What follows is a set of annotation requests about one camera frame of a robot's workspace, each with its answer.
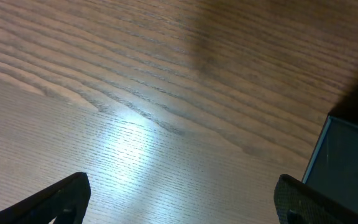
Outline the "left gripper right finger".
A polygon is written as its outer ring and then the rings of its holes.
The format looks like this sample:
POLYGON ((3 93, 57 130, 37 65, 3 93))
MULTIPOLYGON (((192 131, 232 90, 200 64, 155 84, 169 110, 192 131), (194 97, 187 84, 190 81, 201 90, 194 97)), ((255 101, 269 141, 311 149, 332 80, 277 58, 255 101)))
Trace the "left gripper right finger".
POLYGON ((358 224, 358 214, 288 174, 275 186, 274 205, 280 224, 358 224))

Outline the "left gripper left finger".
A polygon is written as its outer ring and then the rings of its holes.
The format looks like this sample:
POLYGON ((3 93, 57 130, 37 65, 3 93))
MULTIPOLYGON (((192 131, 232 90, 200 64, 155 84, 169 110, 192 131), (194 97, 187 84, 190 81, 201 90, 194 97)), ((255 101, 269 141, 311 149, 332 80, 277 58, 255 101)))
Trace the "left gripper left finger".
POLYGON ((85 172, 76 172, 0 211, 0 224, 82 224, 91 187, 85 172))

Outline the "black gift box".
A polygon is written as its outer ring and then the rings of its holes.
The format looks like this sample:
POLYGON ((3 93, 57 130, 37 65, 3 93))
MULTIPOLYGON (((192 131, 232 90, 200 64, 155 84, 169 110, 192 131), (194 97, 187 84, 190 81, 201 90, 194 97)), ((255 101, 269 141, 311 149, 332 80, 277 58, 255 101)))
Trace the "black gift box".
POLYGON ((358 214, 358 83, 328 113, 302 181, 358 214))

